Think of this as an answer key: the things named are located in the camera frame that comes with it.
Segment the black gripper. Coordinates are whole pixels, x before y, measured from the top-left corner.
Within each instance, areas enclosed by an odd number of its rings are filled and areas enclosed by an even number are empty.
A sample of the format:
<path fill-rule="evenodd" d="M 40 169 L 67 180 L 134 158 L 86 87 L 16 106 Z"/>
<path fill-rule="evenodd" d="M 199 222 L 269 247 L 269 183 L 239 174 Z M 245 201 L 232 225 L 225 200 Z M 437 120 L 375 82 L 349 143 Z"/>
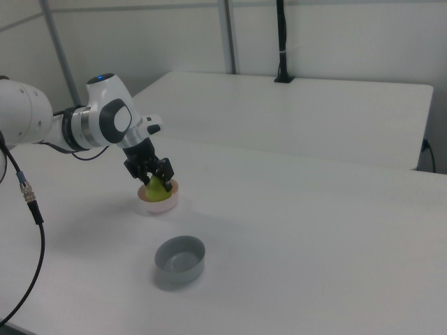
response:
<path fill-rule="evenodd" d="M 159 160 L 155 148 L 149 137 L 133 147 L 123 149 L 126 155 L 124 166 L 134 179 L 139 179 L 145 186 L 150 182 L 149 168 L 156 168 L 154 176 L 158 178 L 167 192 L 171 192 L 173 185 L 171 179 L 174 170 L 168 158 Z"/>

